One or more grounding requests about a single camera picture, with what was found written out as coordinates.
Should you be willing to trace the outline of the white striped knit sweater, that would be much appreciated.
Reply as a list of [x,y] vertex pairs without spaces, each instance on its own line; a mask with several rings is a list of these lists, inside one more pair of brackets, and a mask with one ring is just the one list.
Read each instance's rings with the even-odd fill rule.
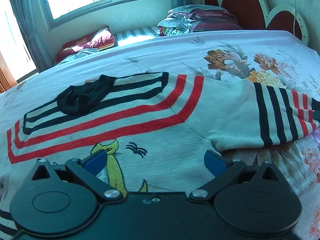
[[304,211],[298,233],[319,237],[319,102],[279,80],[219,81],[166,72],[116,77],[85,114],[56,97],[70,85],[33,78],[1,96],[1,239],[16,227],[10,201],[37,159],[52,164],[105,150],[98,178],[122,194],[190,192],[212,179],[213,150],[249,165],[272,161]]

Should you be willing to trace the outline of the black small sock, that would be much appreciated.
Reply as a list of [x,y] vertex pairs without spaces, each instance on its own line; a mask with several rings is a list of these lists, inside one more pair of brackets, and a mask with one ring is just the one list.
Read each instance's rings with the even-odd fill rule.
[[115,80],[115,77],[100,75],[93,82],[69,86],[56,97],[57,108],[68,115],[88,113],[112,90]]

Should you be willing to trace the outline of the floral white bed sheet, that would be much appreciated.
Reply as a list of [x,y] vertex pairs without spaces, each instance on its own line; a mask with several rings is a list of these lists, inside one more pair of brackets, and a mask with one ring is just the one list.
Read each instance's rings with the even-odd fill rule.
[[154,38],[58,64],[8,91],[36,77],[53,84],[75,85],[80,79],[92,81],[100,75],[127,77],[160,72],[226,82],[279,80],[287,89],[319,102],[318,53],[285,31],[267,30]]

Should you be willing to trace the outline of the striped mattress pad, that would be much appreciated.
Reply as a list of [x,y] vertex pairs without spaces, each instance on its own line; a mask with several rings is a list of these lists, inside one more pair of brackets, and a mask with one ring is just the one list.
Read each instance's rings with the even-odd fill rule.
[[116,46],[125,46],[159,37],[159,27],[151,26],[114,34]]

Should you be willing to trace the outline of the stack of folded blankets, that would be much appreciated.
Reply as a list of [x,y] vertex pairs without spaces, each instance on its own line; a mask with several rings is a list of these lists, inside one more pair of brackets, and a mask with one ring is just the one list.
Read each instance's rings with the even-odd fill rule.
[[168,11],[157,27],[161,36],[219,30],[241,30],[236,17],[222,7],[184,5]]

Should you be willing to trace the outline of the red white scalloped headboard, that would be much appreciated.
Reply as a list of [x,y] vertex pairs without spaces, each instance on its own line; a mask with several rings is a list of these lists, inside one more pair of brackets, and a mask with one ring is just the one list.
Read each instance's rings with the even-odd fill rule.
[[202,0],[205,5],[220,6],[233,14],[246,30],[284,30],[306,46],[309,30],[304,18],[289,4],[270,9],[266,0]]

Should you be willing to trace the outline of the left teal curtain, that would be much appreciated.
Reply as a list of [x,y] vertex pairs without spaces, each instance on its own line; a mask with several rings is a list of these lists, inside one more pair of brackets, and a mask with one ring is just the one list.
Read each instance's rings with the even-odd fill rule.
[[31,0],[9,0],[25,45],[39,73],[52,67],[49,54],[36,30]]

